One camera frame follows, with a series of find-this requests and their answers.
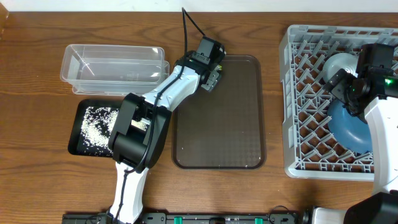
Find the white rice pile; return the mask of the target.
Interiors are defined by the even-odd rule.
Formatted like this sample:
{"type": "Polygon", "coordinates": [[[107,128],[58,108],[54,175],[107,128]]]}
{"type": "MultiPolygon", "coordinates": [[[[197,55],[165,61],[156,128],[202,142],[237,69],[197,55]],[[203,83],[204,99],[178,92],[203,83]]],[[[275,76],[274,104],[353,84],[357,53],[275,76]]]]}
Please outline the white rice pile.
{"type": "Polygon", "coordinates": [[[119,109],[89,106],[83,113],[76,151],[83,156],[112,157],[108,142],[119,109]]]}

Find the dark blue bowl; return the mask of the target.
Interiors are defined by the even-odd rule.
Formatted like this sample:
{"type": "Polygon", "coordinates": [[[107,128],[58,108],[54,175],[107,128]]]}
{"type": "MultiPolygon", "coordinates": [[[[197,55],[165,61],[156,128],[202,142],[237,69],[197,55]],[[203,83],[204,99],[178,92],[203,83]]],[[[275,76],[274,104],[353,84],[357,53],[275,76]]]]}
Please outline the dark blue bowl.
{"type": "Polygon", "coordinates": [[[327,115],[331,117],[328,128],[340,145],[350,151],[364,154],[372,152],[369,126],[358,117],[352,117],[340,100],[333,100],[327,115]]]}

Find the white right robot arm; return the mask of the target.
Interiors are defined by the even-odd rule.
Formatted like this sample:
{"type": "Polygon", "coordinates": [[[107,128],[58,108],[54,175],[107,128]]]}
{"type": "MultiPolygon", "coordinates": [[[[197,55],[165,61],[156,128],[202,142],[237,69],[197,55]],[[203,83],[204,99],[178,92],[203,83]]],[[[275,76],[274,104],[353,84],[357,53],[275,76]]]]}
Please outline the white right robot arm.
{"type": "Polygon", "coordinates": [[[397,78],[391,69],[339,70],[326,85],[371,135],[373,194],[347,210],[315,208],[306,223],[397,223],[397,78]]]}

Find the green bowl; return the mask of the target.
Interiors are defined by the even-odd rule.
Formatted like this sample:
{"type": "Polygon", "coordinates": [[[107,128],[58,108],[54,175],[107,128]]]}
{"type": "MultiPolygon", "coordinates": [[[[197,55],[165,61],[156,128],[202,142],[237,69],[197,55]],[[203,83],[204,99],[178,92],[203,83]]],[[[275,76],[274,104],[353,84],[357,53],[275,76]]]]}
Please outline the green bowl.
{"type": "Polygon", "coordinates": [[[359,57],[348,53],[338,53],[331,56],[324,64],[322,74],[323,80],[328,82],[332,76],[340,69],[344,69],[347,73],[358,76],[356,67],[359,57]]]}

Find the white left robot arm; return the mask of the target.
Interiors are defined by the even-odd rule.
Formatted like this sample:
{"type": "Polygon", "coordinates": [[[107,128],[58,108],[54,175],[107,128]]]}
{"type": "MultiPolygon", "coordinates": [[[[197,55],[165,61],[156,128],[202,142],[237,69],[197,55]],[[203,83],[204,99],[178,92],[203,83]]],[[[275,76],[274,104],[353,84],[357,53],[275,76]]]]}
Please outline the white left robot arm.
{"type": "Polygon", "coordinates": [[[173,111],[199,87],[214,87],[225,56],[223,50],[189,51],[159,86],[123,99],[108,142],[117,172],[114,202],[108,210],[111,223],[134,223],[139,218],[147,173],[163,151],[173,111]]]}

